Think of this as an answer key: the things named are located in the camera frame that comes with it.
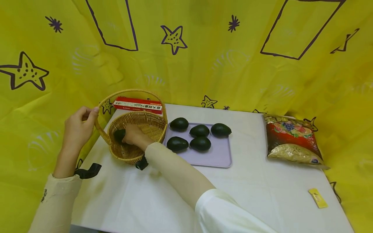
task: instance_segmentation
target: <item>red box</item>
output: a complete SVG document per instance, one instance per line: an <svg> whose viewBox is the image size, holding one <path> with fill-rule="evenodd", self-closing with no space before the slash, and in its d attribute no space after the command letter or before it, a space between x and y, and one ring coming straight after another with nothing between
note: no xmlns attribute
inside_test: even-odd
<svg viewBox="0 0 373 233"><path fill-rule="evenodd" d="M130 111L148 111L155 114L162 114L162 105L159 101L140 100L119 96L113 106L117 109Z"/></svg>

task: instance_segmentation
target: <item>black strap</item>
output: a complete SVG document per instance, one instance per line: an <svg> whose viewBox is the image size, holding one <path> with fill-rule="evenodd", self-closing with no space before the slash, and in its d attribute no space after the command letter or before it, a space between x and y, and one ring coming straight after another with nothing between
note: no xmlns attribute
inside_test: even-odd
<svg viewBox="0 0 373 233"><path fill-rule="evenodd" d="M144 170L148 166L148 161L146 161L145 156L143 155L141 160L137 161L136 168L140 169L141 171Z"/></svg>
<svg viewBox="0 0 373 233"><path fill-rule="evenodd" d="M97 163L93 163L88 170L85 169L78 169L75 170L74 175L77 174L81 179L90 179L92 177L97 176L98 172L101 169L101 165Z"/></svg>

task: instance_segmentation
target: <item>curtain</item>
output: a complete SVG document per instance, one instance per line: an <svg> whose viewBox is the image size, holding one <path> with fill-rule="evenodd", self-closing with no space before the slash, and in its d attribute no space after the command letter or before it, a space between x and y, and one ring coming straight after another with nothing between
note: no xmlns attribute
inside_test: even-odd
<svg viewBox="0 0 373 233"><path fill-rule="evenodd" d="M128 88L171 104L310 121L354 230L373 227L373 2L0 2L4 232L27 231L64 120Z"/></svg>

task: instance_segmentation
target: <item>plastic package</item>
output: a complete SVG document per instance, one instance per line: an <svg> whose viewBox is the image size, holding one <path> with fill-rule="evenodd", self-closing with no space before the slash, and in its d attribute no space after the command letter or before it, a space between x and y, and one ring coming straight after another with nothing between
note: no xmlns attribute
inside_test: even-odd
<svg viewBox="0 0 373 233"><path fill-rule="evenodd" d="M324 165L309 122L284 116L264 116L269 158L329 169Z"/></svg>

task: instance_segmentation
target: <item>drawn rectangle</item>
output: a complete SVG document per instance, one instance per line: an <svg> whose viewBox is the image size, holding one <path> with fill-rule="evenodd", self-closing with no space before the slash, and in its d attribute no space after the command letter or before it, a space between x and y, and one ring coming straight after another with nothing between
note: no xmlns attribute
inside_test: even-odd
<svg viewBox="0 0 373 233"><path fill-rule="evenodd" d="M260 53L299 60L344 1L285 0Z"/></svg>
<svg viewBox="0 0 373 233"><path fill-rule="evenodd" d="M128 0L86 0L86 3L105 45L138 51Z"/></svg>

